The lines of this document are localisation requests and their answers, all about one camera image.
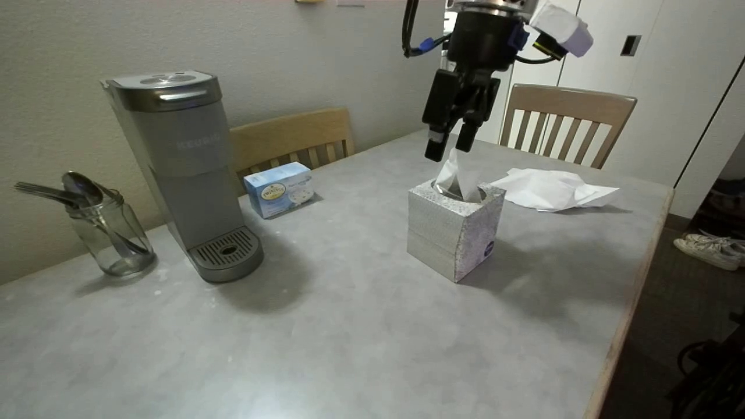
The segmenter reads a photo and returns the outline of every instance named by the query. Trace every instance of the dark floor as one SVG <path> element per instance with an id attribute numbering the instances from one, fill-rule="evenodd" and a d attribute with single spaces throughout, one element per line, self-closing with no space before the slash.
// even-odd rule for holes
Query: dark floor
<path id="1" fill-rule="evenodd" d="M 745 307 L 745 269 L 724 272 L 679 254 L 671 221 L 659 240 L 647 285 L 619 357 L 603 419 L 666 419 L 666 394 L 679 381 L 678 352 L 696 340 L 724 340 Z"/>

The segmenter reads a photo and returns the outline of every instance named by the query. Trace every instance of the tissue box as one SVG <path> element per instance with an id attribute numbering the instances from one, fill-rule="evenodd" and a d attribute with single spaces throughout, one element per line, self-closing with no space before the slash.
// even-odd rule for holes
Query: tissue box
<path id="1" fill-rule="evenodd" d="M 247 174 L 243 188 L 264 218 L 283 213 L 313 198 L 309 169 L 302 162 L 287 162 Z"/>
<path id="2" fill-rule="evenodd" d="M 479 201 L 447 198 L 433 182 L 410 188 L 406 252 L 452 282 L 488 257 L 505 191 L 482 191 Z"/>

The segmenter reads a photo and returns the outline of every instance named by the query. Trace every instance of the table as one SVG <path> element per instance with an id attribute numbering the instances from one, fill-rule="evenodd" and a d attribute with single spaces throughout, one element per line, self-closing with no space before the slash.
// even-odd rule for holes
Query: table
<path id="1" fill-rule="evenodd" d="M 495 254 L 452 283 L 404 252 L 424 132 L 313 172 L 318 200 L 247 222 L 264 247 L 211 285 L 168 228 L 158 267 L 105 282 L 79 255 L 0 285 L 0 417 L 596 417 L 671 188 L 474 143 L 486 179 L 578 169 L 607 210 L 505 205 Z"/>

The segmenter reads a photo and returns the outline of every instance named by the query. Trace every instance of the wooden chair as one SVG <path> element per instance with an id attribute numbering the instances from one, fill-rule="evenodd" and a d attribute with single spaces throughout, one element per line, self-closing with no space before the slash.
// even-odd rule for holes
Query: wooden chair
<path id="1" fill-rule="evenodd" d="M 231 132 L 238 176 L 290 161 L 318 168 L 354 153 L 351 122 L 345 107 L 255 120 Z"/>
<path id="2" fill-rule="evenodd" d="M 633 107 L 628 94 L 514 83 L 500 143 L 603 168 Z"/>

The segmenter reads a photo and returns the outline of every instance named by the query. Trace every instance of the coffee maker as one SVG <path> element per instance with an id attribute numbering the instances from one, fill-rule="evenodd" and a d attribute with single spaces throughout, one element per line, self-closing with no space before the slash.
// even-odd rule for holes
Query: coffee maker
<path id="1" fill-rule="evenodd" d="M 204 282 L 233 282 L 260 265 L 243 226 L 228 158 L 228 122 L 213 75 L 120 75 L 103 82 L 168 226 Z"/>

